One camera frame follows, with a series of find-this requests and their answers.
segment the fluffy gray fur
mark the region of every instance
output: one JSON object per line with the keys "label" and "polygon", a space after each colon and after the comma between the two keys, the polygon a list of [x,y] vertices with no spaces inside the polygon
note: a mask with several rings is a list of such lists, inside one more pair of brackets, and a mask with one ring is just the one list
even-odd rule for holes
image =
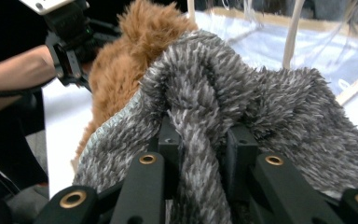
{"label": "fluffy gray fur", "polygon": [[89,140],[74,184],[102,191],[124,179],[167,112],[185,149],[171,223],[232,222],[215,149],[238,121],[317,190],[358,188],[358,130],[319,72],[256,71],[205,31],[183,35],[149,67],[126,108]]}

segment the wire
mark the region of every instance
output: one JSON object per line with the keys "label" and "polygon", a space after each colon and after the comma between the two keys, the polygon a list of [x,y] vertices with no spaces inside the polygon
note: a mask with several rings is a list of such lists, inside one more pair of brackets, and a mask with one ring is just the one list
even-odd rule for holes
{"label": "wire", "polygon": [[49,81],[46,81],[42,84],[39,84],[37,86],[31,87],[31,88],[27,88],[27,89],[22,89],[22,90],[14,90],[14,91],[0,91],[0,97],[8,97],[8,96],[16,96],[16,95],[25,95],[25,94],[29,94],[29,93],[33,93],[36,91],[40,91],[42,89],[42,87],[44,87],[45,85],[47,85],[51,80],[53,80],[54,78],[50,79]]}

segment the brown fuzzy cover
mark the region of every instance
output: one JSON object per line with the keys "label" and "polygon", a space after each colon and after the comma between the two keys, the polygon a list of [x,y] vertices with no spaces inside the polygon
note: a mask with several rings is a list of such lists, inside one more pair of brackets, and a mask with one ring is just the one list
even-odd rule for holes
{"label": "brown fuzzy cover", "polygon": [[91,67],[93,118],[77,148],[78,157],[97,128],[135,94],[138,81],[162,51],[185,31],[198,29],[175,4],[164,7],[148,0],[136,0],[118,18],[122,36],[104,46]]}

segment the forearm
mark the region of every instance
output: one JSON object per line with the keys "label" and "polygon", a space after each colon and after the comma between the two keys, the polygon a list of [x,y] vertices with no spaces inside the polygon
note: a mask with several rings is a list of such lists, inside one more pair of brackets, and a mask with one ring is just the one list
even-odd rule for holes
{"label": "forearm", "polygon": [[30,88],[54,76],[48,48],[37,47],[0,62],[0,91]]}

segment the brown fur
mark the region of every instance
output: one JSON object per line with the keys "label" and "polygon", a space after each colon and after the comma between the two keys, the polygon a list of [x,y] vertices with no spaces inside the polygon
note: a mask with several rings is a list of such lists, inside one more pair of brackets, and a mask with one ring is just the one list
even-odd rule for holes
{"label": "brown fur", "polygon": [[180,16],[175,4],[167,7],[136,0],[119,16],[120,39],[98,54],[89,75],[92,91],[92,121],[77,148],[80,156],[92,133],[122,109],[138,90],[147,67],[185,31],[197,25]]}

